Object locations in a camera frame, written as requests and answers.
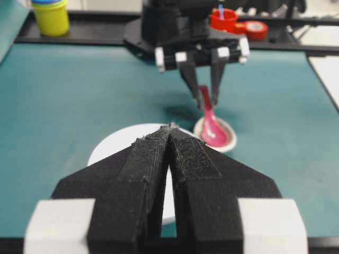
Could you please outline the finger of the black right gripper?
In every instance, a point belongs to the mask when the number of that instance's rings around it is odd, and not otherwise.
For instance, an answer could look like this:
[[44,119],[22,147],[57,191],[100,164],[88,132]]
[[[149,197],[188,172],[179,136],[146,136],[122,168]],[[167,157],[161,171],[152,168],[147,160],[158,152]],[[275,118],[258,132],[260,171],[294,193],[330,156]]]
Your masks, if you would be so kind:
[[186,82],[189,90],[191,91],[197,107],[202,107],[202,94],[198,85],[193,52],[177,52],[176,65],[180,71],[181,77]]
[[220,83],[227,61],[228,47],[220,47],[211,50],[211,101],[213,105],[217,105],[218,103]]

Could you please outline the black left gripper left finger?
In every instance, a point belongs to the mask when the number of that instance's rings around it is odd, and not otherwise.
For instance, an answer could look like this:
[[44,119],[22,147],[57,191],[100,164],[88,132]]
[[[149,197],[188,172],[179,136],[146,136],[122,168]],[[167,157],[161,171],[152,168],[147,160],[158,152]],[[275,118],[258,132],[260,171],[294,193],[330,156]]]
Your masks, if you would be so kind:
[[138,253],[159,235],[169,126],[59,181],[37,203],[25,253]]

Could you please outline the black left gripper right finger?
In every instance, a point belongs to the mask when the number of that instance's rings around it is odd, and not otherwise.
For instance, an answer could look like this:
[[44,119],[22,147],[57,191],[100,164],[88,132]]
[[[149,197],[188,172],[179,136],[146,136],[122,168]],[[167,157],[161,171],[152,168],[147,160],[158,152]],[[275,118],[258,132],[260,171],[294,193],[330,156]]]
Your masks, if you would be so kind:
[[169,135],[177,237],[190,253],[307,253],[303,219],[275,181],[179,129]]

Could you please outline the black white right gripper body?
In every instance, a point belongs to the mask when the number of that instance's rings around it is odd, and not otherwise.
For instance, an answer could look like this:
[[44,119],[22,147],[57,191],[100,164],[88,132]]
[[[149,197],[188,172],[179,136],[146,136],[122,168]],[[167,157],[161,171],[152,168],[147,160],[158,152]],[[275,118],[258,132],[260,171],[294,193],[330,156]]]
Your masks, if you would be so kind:
[[143,1],[142,14],[125,26],[124,42],[154,59],[160,72],[192,59],[197,66],[212,57],[244,64],[249,57],[246,35],[210,26],[209,16],[219,1]]

